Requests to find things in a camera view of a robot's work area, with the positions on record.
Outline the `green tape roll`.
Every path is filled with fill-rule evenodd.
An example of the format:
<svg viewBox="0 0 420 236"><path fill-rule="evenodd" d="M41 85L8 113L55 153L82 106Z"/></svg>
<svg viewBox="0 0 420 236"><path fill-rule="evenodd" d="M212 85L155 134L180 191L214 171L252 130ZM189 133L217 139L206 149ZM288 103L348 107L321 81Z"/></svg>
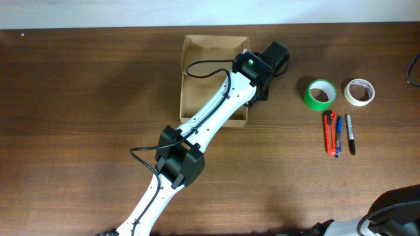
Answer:
<svg viewBox="0 0 420 236"><path fill-rule="evenodd" d="M309 84L304 92L303 100L310 109L323 111L335 101L336 97L337 90L331 82L317 79Z"/></svg>

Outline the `brown cardboard box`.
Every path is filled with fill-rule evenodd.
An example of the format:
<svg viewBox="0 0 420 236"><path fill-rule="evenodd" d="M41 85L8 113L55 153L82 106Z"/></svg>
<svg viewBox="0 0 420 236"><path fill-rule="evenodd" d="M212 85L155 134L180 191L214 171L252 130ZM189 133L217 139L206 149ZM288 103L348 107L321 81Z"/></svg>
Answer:
<svg viewBox="0 0 420 236"><path fill-rule="evenodd" d="M221 87L226 74L219 72L205 79L186 74L187 66L203 60L203 64L188 69L194 75L207 75L216 69L231 69L231 59L251 48L250 39L244 36L186 35L184 37L180 68L182 71L180 93L180 121L186 123Z"/></svg>

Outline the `orange utility knife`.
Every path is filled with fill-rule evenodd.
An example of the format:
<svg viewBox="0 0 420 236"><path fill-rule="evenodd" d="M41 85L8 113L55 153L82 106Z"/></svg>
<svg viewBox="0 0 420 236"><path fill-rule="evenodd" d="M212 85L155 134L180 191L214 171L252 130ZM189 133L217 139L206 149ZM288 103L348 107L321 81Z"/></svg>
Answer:
<svg viewBox="0 0 420 236"><path fill-rule="evenodd" d="M327 110L324 112L324 139L325 149L328 154L336 154L336 143L335 143L335 121L337 115L334 111Z"/></svg>

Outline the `beige masking tape roll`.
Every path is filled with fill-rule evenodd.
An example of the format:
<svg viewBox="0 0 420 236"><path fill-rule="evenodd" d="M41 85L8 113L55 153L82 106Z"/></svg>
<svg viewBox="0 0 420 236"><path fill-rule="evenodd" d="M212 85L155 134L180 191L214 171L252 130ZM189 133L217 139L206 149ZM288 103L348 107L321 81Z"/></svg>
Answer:
<svg viewBox="0 0 420 236"><path fill-rule="evenodd" d="M353 79L344 89L346 100L353 106L366 106L375 98L375 89L365 79Z"/></svg>

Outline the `blue ballpoint pen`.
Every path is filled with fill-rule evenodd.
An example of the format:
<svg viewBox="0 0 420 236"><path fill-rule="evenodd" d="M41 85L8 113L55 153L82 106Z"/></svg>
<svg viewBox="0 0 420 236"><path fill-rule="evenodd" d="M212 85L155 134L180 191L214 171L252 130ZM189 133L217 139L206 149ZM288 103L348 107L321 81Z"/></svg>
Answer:
<svg viewBox="0 0 420 236"><path fill-rule="evenodd" d="M341 154L341 133L343 127L343 120L341 116L337 117L336 134L335 134L335 157L338 158Z"/></svg>

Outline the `black permanent marker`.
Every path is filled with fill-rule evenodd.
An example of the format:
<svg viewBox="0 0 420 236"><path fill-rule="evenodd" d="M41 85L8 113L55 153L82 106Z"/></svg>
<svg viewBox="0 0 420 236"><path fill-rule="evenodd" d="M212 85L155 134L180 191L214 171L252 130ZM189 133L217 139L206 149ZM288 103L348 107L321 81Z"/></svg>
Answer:
<svg viewBox="0 0 420 236"><path fill-rule="evenodd" d="M348 144L349 144L350 153L352 155L355 155L356 154L356 146L355 146L355 142L354 142L354 131L353 131L353 126L352 126L352 121L351 121L350 114L346 114L346 126L347 126L347 131L348 131Z"/></svg>

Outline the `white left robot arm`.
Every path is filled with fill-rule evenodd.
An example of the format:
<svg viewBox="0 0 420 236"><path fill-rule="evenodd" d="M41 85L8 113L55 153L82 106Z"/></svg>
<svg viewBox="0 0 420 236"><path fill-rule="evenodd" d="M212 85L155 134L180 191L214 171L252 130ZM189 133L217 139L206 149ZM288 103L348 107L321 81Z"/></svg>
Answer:
<svg viewBox="0 0 420 236"><path fill-rule="evenodd" d="M152 147L156 165L145 165L152 172L150 185L131 215L104 235L149 235L170 200L201 174L205 150L223 124L238 108L267 100L273 78L287 70L289 52L274 41L262 53L244 51L229 62L232 67L222 69L226 79L211 99L189 121L161 132Z"/></svg>

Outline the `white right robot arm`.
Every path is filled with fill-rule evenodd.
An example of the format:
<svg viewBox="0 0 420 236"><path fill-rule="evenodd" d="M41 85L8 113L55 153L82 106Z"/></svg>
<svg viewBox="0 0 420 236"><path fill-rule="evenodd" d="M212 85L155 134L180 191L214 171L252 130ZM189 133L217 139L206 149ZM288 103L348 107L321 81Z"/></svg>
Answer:
<svg viewBox="0 0 420 236"><path fill-rule="evenodd" d="M365 216L314 225L307 235L419 236L419 185L385 192Z"/></svg>

